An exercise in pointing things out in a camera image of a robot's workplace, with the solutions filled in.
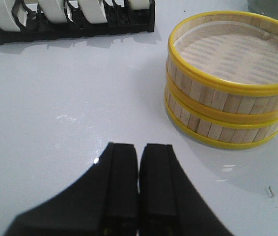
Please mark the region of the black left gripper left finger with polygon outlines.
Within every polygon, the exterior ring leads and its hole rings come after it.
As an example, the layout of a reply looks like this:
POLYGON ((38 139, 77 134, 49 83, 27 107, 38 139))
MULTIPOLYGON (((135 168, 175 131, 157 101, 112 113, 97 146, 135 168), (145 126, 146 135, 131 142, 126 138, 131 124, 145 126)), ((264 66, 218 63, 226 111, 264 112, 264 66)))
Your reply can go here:
POLYGON ((108 143, 97 163, 58 195, 18 215, 6 236, 135 236, 138 160, 131 144, 108 143))

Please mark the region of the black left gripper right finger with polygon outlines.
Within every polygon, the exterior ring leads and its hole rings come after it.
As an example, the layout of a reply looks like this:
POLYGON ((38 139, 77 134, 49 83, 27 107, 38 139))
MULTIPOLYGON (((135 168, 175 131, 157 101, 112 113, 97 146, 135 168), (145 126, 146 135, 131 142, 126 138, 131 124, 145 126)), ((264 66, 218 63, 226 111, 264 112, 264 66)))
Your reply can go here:
POLYGON ((231 234, 190 182, 173 147, 147 144, 139 171, 139 235, 231 234))

